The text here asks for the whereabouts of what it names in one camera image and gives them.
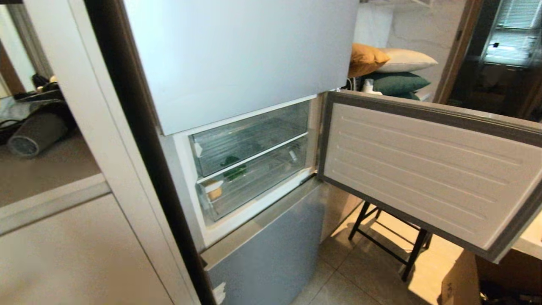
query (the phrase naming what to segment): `cardboard box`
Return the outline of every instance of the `cardboard box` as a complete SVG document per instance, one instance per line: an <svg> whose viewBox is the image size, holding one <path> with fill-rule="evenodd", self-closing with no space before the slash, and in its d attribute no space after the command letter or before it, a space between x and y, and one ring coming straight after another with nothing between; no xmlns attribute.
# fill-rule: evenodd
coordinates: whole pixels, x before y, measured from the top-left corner
<svg viewBox="0 0 542 305"><path fill-rule="evenodd" d="M480 281L524 294L542 294L542 260L516 250L499 264L463 251L442 281L442 305L480 305Z"/></svg>

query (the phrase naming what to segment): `white refrigerator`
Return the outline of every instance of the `white refrigerator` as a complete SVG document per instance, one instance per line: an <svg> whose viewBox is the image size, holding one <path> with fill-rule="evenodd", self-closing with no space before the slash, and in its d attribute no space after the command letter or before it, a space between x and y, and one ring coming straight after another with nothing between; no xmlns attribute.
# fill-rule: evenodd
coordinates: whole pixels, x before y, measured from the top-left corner
<svg viewBox="0 0 542 305"><path fill-rule="evenodd" d="M540 124L337 90L357 3L115 2L145 101L123 107L159 143L218 303L295 298L345 204L329 185L495 262L540 211Z"/></svg>

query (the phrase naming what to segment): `window blind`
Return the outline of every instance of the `window blind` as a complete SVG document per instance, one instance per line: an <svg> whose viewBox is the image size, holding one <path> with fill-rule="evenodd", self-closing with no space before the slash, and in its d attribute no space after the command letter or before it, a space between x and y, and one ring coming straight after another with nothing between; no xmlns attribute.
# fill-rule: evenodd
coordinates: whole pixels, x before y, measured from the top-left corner
<svg viewBox="0 0 542 305"><path fill-rule="evenodd" d="M542 0L502 0L484 61L527 66L541 21Z"/></svg>

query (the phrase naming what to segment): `stacked pillows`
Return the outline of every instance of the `stacked pillows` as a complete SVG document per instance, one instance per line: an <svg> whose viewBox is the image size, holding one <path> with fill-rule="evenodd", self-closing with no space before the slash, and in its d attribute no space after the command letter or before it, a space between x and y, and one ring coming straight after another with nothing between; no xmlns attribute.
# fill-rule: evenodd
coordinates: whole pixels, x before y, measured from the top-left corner
<svg viewBox="0 0 542 305"><path fill-rule="evenodd" d="M360 67L360 58L369 60ZM433 58L413 50L377 49L355 43L352 47L349 77L359 77L357 79L359 91L363 88L364 80L371 78L375 80L374 91L382 92L385 96L419 100L414 91L429 85L430 82L411 72L436 64L438 62Z"/></svg>

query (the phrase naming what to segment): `green food item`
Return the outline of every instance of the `green food item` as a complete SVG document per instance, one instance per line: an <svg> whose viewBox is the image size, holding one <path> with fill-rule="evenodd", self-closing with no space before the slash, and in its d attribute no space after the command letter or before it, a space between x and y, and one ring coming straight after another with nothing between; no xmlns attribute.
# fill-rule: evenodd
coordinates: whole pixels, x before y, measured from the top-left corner
<svg viewBox="0 0 542 305"><path fill-rule="evenodd" d="M235 156L227 156L224 163L221 163L221 166L230 166L234 163L237 163L240 159ZM240 177L244 175L247 172L247 165L243 164L236 168L232 168L231 170L227 170L224 172L224 177L228 179L229 181L233 181L237 177Z"/></svg>

